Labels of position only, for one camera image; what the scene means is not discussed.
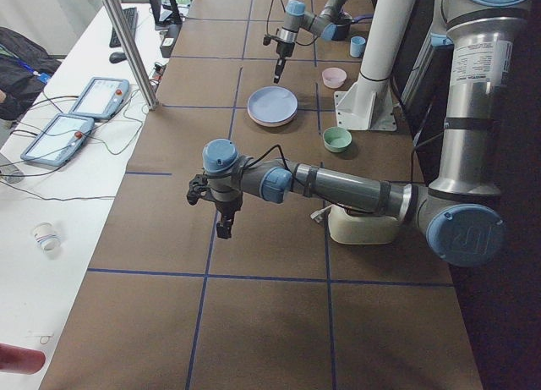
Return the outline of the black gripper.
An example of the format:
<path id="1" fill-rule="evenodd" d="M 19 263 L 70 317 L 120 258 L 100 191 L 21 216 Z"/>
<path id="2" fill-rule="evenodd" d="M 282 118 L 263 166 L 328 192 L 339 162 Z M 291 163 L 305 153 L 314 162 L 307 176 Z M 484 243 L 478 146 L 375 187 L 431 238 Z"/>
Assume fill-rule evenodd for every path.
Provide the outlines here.
<path id="1" fill-rule="evenodd" d="M 242 198 L 235 197 L 229 201 L 217 200 L 215 207 L 220 213 L 220 220 L 216 224 L 216 235 L 219 239 L 230 239 L 232 237 L 232 225 L 235 214 L 242 208 Z"/>
<path id="2" fill-rule="evenodd" d="M 273 82 L 278 84 L 282 76 L 286 59 L 290 58 L 295 48 L 294 42 L 285 42 L 282 40 L 276 41 L 276 53 L 278 54 L 278 60 L 274 69 Z"/>

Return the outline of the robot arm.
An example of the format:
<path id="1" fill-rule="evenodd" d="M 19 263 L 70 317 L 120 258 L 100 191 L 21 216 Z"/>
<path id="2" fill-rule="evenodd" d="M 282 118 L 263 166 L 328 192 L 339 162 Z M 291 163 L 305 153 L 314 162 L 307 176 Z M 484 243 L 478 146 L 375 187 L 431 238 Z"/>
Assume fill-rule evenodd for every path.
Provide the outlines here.
<path id="1" fill-rule="evenodd" d="M 243 195 L 280 203 L 287 192 L 318 196 L 331 204 L 332 237 L 361 240 L 374 220 L 383 229 L 414 223 L 429 248 L 455 266 L 491 260 L 504 243 L 505 225 L 495 211 L 500 190 L 492 179 L 495 102 L 505 88 L 513 42 L 527 23 L 532 0 L 434 0 L 432 47 L 453 51 L 438 176 L 427 186 L 404 186 L 333 172 L 285 158 L 241 155 L 227 139 L 203 152 L 201 186 L 189 201 L 214 202 L 217 235 L 231 235 Z"/>
<path id="2" fill-rule="evenodd" d="M 349 27 L 358 20 L 343 10 L 347 0 L 327 0 L 323 9 L 315 14 L 306 9 L 304 2 L 288 0 L 283 6 L 284 19 L 275 34 L 266 31 L 263 44 L 276 43 L 276 62 L 273 82 L 278 84 L 287 58 L 293 54 L 298 44 L 297 38 L 300 30 L 306 30 L 314 40 L 337 41 L 345 38 Z"/>

